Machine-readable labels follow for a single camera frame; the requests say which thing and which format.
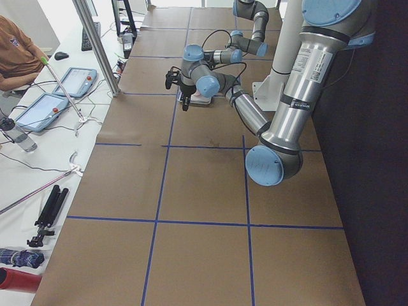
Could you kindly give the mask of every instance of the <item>keyboard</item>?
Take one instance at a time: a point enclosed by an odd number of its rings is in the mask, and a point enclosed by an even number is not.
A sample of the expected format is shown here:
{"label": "keyboard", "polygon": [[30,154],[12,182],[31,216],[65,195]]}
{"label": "keyboard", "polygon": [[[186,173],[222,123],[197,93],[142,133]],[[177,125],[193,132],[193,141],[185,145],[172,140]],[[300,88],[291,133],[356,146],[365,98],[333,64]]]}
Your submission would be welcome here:
{"label": "keyboard", "polygon": [[[94,22],[94,27],[95,27],[95,30],[98,33],[99,37],[100,37],[101,36],[101,23],[100,22]],[[91,45],[91,42],[89,41],[89,37],[88,37],[87,33],[85,32],[85,29],[82,29],[81,50],[82,51],[92,50],[92,45]]]}

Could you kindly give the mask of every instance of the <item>brown shirt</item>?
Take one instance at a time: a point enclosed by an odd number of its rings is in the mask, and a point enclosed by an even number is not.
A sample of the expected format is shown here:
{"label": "brown shirt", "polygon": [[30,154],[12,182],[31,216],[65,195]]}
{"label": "brown shirt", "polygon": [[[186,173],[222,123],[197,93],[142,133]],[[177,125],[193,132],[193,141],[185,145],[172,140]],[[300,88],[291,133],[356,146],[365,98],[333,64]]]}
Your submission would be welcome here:
{"label": "brown shirt", "polygon": [[0,82],[41,71],[43,64],[28,51],[32,45],[30,37],[11,20],[0,16]]}

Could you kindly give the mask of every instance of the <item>black panel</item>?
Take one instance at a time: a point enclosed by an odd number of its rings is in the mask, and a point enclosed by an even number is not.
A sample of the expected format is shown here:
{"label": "black panel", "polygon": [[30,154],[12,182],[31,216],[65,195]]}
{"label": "black panel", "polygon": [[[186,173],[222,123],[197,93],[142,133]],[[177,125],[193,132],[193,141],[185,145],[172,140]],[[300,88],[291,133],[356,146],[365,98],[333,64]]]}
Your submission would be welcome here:
{"label": "black panel", "polygon": [[[313,114],[367,306],[408,305],[408,7],[381,1],[372,46]],[[327,84],[343,74],[340,52]]]}

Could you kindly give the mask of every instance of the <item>blue tablet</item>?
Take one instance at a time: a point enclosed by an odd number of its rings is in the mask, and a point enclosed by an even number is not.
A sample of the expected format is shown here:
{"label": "blue tablet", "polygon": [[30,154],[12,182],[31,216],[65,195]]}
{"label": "blue tablet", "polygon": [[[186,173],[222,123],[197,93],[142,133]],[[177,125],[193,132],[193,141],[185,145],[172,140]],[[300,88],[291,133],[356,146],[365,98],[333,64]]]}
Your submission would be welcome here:
{"label": "blue tablet", "polygon": [[67,104],[67,98],[44,93],[26,108],[15,122],[29,131],[41,132],[58,117]]}
{"label": "blue tablet", "polygon": [[[62,77],[61,83],[72,98],[82,98],[92,87],[96,76],[95,69],[70,67]],[[52,94],[65,97],[59,85],[52,91]]]}

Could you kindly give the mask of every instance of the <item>black mouse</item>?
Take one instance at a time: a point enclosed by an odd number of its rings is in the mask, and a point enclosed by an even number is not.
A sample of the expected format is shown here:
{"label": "black mouse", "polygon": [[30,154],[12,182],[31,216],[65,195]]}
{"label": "black mouse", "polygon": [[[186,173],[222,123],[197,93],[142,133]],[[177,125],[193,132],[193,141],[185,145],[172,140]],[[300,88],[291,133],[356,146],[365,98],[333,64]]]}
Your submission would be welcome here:
{"label": "black mouse", "polygon": [[54,55],[54,58],[57,61],[60,61],[61,59],[66,59],[67,57],[69,57],[69,55],[67,53],[65,53],[65,52],[57,52]]}

